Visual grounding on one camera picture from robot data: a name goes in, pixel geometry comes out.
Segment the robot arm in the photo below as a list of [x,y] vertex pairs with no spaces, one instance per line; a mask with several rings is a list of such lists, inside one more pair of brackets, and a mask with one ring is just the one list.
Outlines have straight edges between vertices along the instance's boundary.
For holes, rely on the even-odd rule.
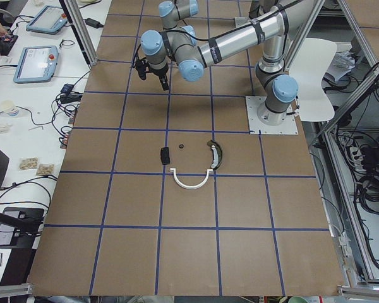
[[297,81],[284,73],[287,38],[308,19],[315,5],[316,1],[260,1],[255,18],[197,45],[193,27],[177,25],[198,13],[197,1],[163,1],[159,4],[163,30],[142,34],[139,48],[145,57],[135,56],[133,68],[142,80],[149,73],[158,76],[162,88],[168,90],[168,61],[177,64],[186,81],[198,81],[207,67],[262,44],[263,55],[255,69],[267,97],[257,115],[262,123],[278,126],[299,90]]
[[194,16],[199,12],[197,0],[163,1],[158,5],[162,28],[170,30],[177,27],[179,20]]

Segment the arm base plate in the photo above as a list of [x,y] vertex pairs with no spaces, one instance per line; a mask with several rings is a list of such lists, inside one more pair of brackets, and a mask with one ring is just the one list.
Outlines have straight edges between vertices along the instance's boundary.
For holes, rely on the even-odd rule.
[[245,99],[250,134],[298,135],[296,118],[294,114],[288,115],[292,112],[291,105],[287,112],[277,114],[266,107],[266,97],[245,96]]

